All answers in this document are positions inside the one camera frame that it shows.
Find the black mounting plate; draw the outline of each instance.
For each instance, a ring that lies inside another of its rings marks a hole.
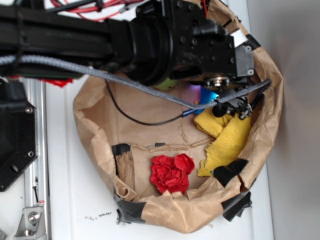
[[[35,107],[0,110],[0,192],[9,189],[36,157]]]

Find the brown paper bag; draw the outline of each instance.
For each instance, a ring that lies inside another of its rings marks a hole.
[[[241,29],[248,34],[237,17],[219,0],[210,1],[208,16],[222,25],[229,22],[226,27],[229,33]],[[159,126],[143,126],[119,113],[103,79],[90,77],[84,84],[73,106],[78,135],[99,175],[114,194],[125,221],[191,233],[223,214],[228,200],[243,196],[241,193],[251,187],[276,139],[284,87],[283,77],[269,55],[257,43],[255,47],[253,80],[258,83],[270,78],[272,85],[265,92],[260,110],[255,111],[248,141],[239,156],[248,163],[226,184],[213,176],[197,176],[199,162],[206,158],[205,149],[213,139],[196,129],[194,116]],[[165,121],[186,110],[127,86],[110,85],[120,108],[143,122]],[[167,93],[189,102],[199,99],[199,92],[187,82],[179,82]],[[185,195],[168,191],[161,195],[150,183],[151,158],[158,155],[174,157],[182,153],[191,156],[195,163],[195,170],[189,176],[189,189]]]

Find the gray wall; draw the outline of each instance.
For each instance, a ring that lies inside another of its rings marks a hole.
[[[251,33],[285,78],[267,161],[276,240],[320,238],[320,0],[247,0]]]

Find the yellow cloth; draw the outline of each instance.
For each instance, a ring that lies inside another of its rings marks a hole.
[[[244,120],[236,113],[215,117],[212,108],[205,109],[195,117],[196,127],[204,133],[216,138],[206,148],[206,159],[200,162],[199,177],[210,177],[211,171],[225,166],[237,159],[244,148],[251,129],[251,117]]]

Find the metal screw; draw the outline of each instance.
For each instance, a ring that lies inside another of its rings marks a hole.
[[[187,39],[184,36],[180,37],[180,43],[185,44]]]
[[[195,38],[193,38],[192,40],[191,40],[191,44],[192,45],[197,45],[197,43],[198,43],[198,41],[197,41],[197,39],[195,39]]]
[[[245,50],[246,50],[247,52],[250,52],[250,51],[251,51],[251,47],[250,47],[250,46],[246,46],[246,47],[245,47]]]
[[[189,10],[190,12],[192,12],[194,9],[195,9],[194,5],[189,5],[189,6],[188,6],[188,10]]]
[[[232,57],[232,58],[230,58],[229,62],[230,62],[231,64],[235,64],[236,60],[235,60],[234,57]]]
[[[176,2],[176,6],[177,6],[177,8],[182,8],[183,7],[183,4],[182,4],[182,1],[177,1]]]
[[[27,114],[31,114],[33,111],[34,111],[34,110],[32,109],[32,107],[27,107],[27,108],[25,109],[25,112],[26,112]]]
[[[255,73],[255,71],[253,70],[253,69],[250,69],[249,71],[248,71],[248,75],[253,75]]]
[[[29,221],[33,224],[36,224],[40,220],[40,214],[33,211],[29,214]]]
[[[30,229],[26,229],[23,231],[22,235],[23,236],[30,236],[32,234],[31,230]]]

